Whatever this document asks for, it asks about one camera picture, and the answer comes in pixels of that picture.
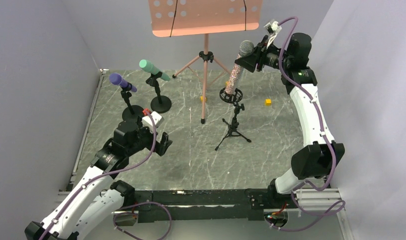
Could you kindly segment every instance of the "gray marble surface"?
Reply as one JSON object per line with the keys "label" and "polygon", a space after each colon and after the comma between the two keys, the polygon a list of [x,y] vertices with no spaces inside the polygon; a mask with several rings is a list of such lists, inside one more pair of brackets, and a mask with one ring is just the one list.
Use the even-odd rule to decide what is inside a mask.
{"label": "gray marble surface", "polygon": [[[96,151],[122,121],[126,105],[120,88],[109,82],[108,76],[113,72],[138,88],[132,104],[150,109],[150,101],[156,96],[145,83],[149,76],[146,72],[120,70],[106,75],[78,164],[78,176],[84,174]],[[166,73],[171,76],[174,71]],[[219,73],[209,71],[208,83]],[[139,168],[122,172],[117,179],[138,190],[246,189],[266,188],[273,178],[285,173],[292,155],[303,146],[303,138],[296,109],[277,71],[243,74],[238,88],[243,91],[240,103],[245,105],[245,111],[238,115],[238,130],[252,142],[227,138],[215,151],[228,130],[222,118],[230,122],[234,115],[232,104],[219,98],[228,78],[224,75],[206,91],[206,124],[200,123],[202,84],[191,71],[185,70],[170,81],[160,80],[161,93],[172,100],[172,108],[162,114],[165,121],[158,132],[167,132],[173,144],[164,156],[153,154]],[[271,99],[272,105],[265,106],[265,99]],[[133,155],[130,165],[147,154],[145,149]]]}

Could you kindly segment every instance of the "music stand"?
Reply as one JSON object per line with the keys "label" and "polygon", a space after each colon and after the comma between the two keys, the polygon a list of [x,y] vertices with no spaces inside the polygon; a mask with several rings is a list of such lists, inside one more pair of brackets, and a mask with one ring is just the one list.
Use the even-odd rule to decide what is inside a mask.
{"label": "music stand", "polygon": [[[255,30],[259,27],[260,9],[263,0],[148,0],[151,27],[157,37],[204,34],[204,50],[177,71],[176,78],[185,69],[190,69],[203,83],[201,123],[205,123],[206,88],[225,73],[231,74],[223,63],[209,51],[209,34]],[[203,59],[203,79],[190,65]],[[224,72],[209,85],[208,61],[215,61]]]}

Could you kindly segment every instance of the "green microphone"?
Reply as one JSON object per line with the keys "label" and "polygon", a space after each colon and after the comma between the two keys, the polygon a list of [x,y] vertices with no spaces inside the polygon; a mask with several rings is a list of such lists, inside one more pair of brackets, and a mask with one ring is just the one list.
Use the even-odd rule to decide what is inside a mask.
{"label": "green microphone", "polygon": [[[149,60],[145,60],[145,59],[139,61],[139,67],[144,72],[153,74],[153,75],[156,75],[159,72],[162,72],[161,70],[159,70],[159,68],[157,68],[155,65],[153,65],[153,63],[151,63]],[[162,73],[162,76],[160,78],[165,81],[171,80],[171,78],[164,72]]]}

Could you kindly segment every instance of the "white wall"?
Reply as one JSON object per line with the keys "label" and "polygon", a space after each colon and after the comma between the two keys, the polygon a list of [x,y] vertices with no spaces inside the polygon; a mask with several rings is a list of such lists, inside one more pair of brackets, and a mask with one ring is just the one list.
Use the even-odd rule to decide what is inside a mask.
{"label": "white wall", "polygon": [[[149,59],[160,69],[180,69],[203,50],[203,35],[156,37],[152,33],[147,0],[63,0],[78,25],[97,65],[105,69],[138,69]],[[297,31],[314,36],[333,0],[265,0],[257,30],[214,33],[209,50],[229,68],[233,67],[240,43],[255,44],[266,34],[263,25],[270,19],[298,16]],[[285,34],[278,37],[278,43]],[[202,69],[202,61],[194,68]]]}
{"label": "white wall", "polygon": [[355,239],[406,240],[406,0],[335,0],[309,57]]}
{"label": "white wall", "polygon": [[51,212],[99,76],[62,1],[0,1],[0,240]]}

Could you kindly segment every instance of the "microphone stand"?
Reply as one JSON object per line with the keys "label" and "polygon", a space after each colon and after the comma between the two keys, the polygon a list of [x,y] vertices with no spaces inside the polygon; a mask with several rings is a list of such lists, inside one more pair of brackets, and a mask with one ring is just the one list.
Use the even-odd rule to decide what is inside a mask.
{"label": "microphone stand", "polygon": [[241,134],[239,131],[237,131],[237,128],[239,127],[239,122],[237,120],[237,115],[240,113],[240,110],[244,111],[244,104],[239,105],[238,102],[234,102],[234,117],[232,118],[231,124],[229,124],[227,121],[225,121],[224,118],[222,118],[222,122],[224,122],[226,125],[228,125],[228,132],[226,133],[226,135],[222,138],[222,140],[220,141],[220,143],[217,145],[217,147],[215,148],[215,151],[217,151],[219,149],[219,146],[222,144],[222,142],[226,139],[226,138],[231,138],[231,137],[242,137],[244,138],[248,143],[251,143],[252,140],[248,139],[247,137],[245,137],[243,134]]}
{"label": "microphone stand", "polygon": [[128,87],[122,87],[122,91],[120,91],[120,95],[122,96],[123,100],[125,101],[127,107],[122,112],[122,119],[124,121],[133,120],[134,122],[139,122],[142,117],[144,117],[144,109],[138,105],[131,105],[130,97],[132,96],[131,89]]}
{"label": "microphone stand", "polygon": [[161,95],[161,89],[159,87],[158,78],[162,77],[162,72],[159,71],[157,74],[151,74],[150,77],[145,81],[146,84],[154,87],[154,91],[156,92],[156,97],[151,100],[150,107],[151,110],[163,114],[169,111],[172,107],[172,101],[169,97]]}

